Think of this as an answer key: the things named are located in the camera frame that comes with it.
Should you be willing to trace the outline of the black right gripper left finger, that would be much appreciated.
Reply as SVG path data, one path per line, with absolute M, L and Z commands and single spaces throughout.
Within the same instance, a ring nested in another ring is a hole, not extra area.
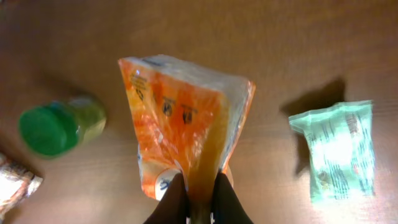
M 186 224 L 188 197 L 182 174 L 176 174 L 162 200 L 144 224 Z

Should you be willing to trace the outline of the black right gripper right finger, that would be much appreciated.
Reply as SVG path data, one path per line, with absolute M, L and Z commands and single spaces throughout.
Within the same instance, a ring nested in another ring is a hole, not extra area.
M 253 224 L 223 173 L 218 173 L 215 180 L 211 211 L 215 224 Z

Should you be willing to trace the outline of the teal snack packet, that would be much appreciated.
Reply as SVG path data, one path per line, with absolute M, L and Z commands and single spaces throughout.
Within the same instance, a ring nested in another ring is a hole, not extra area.
M 351 101 L 289 117 L 308 145 L 313 203 L 374 193 L 372 110 L 370 100 Z

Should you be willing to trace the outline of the orange tissue packet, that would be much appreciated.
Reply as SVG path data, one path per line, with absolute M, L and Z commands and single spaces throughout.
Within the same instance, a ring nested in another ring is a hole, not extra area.
M 205 169 L 228 162 L 256 90 L 245 77 L 168 55 L 118 62 L 138 141 L 142 191 L 160 200 L 176 174 L 197 194 Z

